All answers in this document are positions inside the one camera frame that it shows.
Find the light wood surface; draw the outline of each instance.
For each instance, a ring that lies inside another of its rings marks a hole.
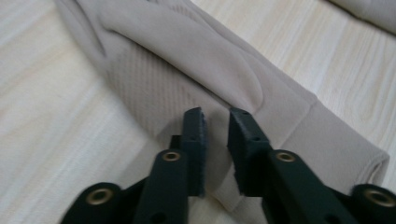
[[[396,192],[395,36],[325,1],[193,2],[386,150],[383,186]],[[140,155],[142,147],[150,150]],[[148,172],[157,150],[96,75],[52,1],[2,1],[0,223],[57,223],[89,185],[139,180],[128,169]],[[211,198],[191,202],[190,219],[236,223]]]

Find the fabric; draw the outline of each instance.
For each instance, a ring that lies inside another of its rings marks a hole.
[[[395,0],[330,0],[357,18],[369,21],[396,35]]]
[[[389,156],[189,0],[56,0],[65,23],[134,118],[166,148],[184,111],[209,131],[206,189],[238,220],[264,223],[239,196],[226,148],[230,106],[249,111],[273,148],[298,153],[328,186],[379,184]]]

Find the beige glove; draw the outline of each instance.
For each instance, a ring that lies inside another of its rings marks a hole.
[[[357,18],[372,22],[396,35],[395,0],[330,0]]]
[[[273,148],[298,153],[326,185],[349,192],[381,182],[384,151],[189,0],[56,3],[100,74],[163,148],[180,133],[184,111],[204,110],[206,188],[239,220],[264,223],[260,201],[239,196],[233,179],[230,106],[252,113]]]

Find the glove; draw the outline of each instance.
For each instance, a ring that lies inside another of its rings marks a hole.
[[[357,18],[372,22],[396,35],[396,1],[394,0],[331,0]]]
[[[260,201],[239,196],[233,179],[230,106],[250,112],[273,148],[299,154],[334,189],[382,180],[384,151],[189,0],[56,3],[98,72],[163,148],[180,133],[184,111],[204,110],[206,189],[238,220],[265,222]]]

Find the wooden table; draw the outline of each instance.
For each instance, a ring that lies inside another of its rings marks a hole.
[[[396,37],[319,0],[194,0],[391,156]],[[141,155],[141,148],[150,148]],[[50,0],[0,6],[0,223],[56,223],[101,181],[133,184],[159,150],[71,38]],[[215,200],[191,223],[236,223]]]

